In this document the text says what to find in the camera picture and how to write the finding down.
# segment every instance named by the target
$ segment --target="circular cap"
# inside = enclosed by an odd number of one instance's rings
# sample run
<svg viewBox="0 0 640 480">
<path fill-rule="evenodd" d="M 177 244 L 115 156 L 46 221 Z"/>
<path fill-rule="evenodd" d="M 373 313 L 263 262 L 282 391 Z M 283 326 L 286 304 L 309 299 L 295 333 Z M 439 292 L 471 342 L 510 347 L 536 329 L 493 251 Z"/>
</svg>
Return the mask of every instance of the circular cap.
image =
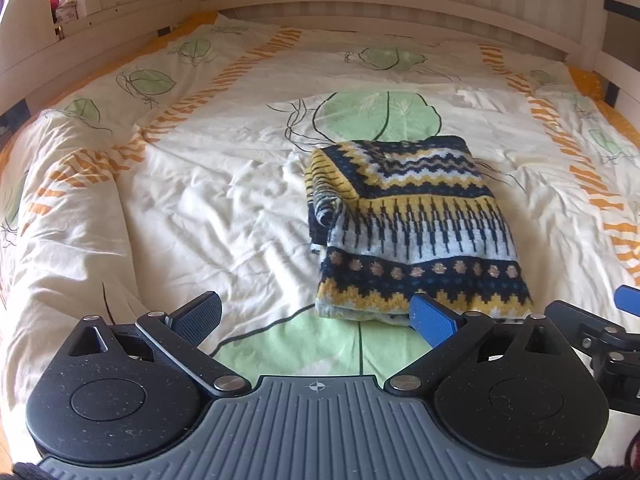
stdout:
<svg viewBox="0 0 640 480">
<path fill-rule="evenodd" d="M 142 386 L 125 379 L 100 379 L 80 386 L 71 396 L 74 411 L 89 420 L 119 420 L 145 402 Z"/>
<path fill-rule="evenodd" d="M 221 392 L 234 392 L 243 388 L 244 384 L 244 379 L 237 375 L 223 375 L 213 382 L 213 385 Z"/>
<path fill-rule="evenodd" d="M 420 388 L 422 381 L 415 375 L 396 375 L 389 381 L 391 387 L 401 392 L 410 392 Z"/>
<path fill-rule="evenodd" d="M 541 420 L 562 408 L 562 394 L 551 384 L 534 379 L 507 379 L 489 391 L 489 401 L 511 418 Z"/>
</svg>

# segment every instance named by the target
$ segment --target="patterned sweater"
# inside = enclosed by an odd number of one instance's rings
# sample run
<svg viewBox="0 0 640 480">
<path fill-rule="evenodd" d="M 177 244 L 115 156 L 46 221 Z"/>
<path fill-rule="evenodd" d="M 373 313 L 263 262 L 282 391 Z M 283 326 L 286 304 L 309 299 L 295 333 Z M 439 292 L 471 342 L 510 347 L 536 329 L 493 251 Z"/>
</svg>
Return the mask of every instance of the patterned sweater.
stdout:
<svg viewBox="0 0 640 480">
<path fill-rule="evenodd" d="M 458 312 L 530 312 L 511 232 L 463 139 L 314 150 L 306 193 L 320 316 L 407 324 L 416 292 Z"/>
</svg>

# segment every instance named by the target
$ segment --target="crosshair symbol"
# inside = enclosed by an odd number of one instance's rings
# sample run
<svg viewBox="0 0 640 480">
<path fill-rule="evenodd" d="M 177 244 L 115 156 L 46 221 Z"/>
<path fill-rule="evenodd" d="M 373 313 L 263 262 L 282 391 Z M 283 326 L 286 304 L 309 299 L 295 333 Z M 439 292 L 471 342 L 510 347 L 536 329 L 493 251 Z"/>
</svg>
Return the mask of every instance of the crosshair symbol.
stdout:
<svg viewBox="0 0 640 480">
<path fill-rule="evenodd" d="M 316 381 L 315 383 L 311 383 L 308 388 L 315 391 L 315 393 L 318 393 L 326 388 L 326 384 Z"/>
</svg>

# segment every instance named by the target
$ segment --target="silver screw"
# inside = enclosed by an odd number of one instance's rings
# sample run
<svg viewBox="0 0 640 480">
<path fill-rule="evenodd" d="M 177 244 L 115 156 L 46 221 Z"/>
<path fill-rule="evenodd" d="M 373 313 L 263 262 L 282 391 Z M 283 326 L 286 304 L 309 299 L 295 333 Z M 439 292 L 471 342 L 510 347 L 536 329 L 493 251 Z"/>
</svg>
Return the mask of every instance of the silver screw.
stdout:
<svg viewBox="0 0 640 480">
<path fill-rule="evenodd" d="M 234 392 L 243 388 L 245 385 L 244 379 L 237 375 L 223 375 L 213 381 L 213 385 L 221 392 Z"/>
<path fill-rule="evenodd" d="M 415 375 L 396 375 L 389 381 L 391 387 L 400 392 L 410 392 L 420 388 L 422 381 Z"/>
</svg>

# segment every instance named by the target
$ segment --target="wooden floor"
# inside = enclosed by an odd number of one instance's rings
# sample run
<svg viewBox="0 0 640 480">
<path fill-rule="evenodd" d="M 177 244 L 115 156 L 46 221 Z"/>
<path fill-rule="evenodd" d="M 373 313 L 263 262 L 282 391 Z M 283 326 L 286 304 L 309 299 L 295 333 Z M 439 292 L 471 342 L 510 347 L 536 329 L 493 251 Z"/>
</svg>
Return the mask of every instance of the wooden floor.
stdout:
<svg viewBox="0 0 640 480">
<path fill-rule="evenodd" d="M 11 463 L 11 458 L 9 457 L 9 446 L 6 442 L 2 425 L 0 425 L 0 473 L 10 473 Z"/>
</svg>

